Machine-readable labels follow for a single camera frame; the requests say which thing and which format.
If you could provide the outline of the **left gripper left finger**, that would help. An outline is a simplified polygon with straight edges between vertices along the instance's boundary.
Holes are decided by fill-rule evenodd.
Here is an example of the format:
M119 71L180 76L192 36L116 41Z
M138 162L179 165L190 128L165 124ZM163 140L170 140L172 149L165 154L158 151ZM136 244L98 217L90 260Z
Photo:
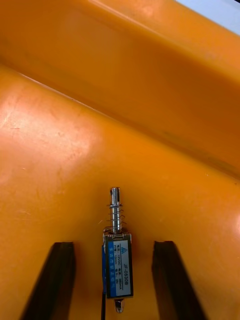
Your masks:
M33 286L21 319L67 320L75 277L74 243L54 243Z

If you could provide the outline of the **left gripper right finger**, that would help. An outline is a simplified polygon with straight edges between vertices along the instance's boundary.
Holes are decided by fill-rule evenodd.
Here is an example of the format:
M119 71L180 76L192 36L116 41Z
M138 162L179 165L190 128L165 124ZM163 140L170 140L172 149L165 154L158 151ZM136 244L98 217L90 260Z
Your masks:
M206 313L173 241L156 241L152 277L161 320L205 320Z

